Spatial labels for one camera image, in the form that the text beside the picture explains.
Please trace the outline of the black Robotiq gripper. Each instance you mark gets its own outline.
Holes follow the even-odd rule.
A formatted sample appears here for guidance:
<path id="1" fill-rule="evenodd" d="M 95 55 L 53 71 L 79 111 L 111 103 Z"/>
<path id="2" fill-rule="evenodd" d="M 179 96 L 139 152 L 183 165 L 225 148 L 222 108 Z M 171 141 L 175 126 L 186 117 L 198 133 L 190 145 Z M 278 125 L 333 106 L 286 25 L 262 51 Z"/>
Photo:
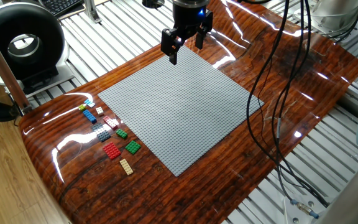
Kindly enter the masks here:
<path id="1" fill-rule="evenodd" d="M 203 48 L 203 41 L 213 28 L 213 12 L 206 10 L 209 0 L 173 0 L 173 29 L 163 29 L 161 51 L 169 57 L 170 63 L 177 64 L 177 53 L 183 45 L 181 39 L 196 34 L 195 46 Z"/>

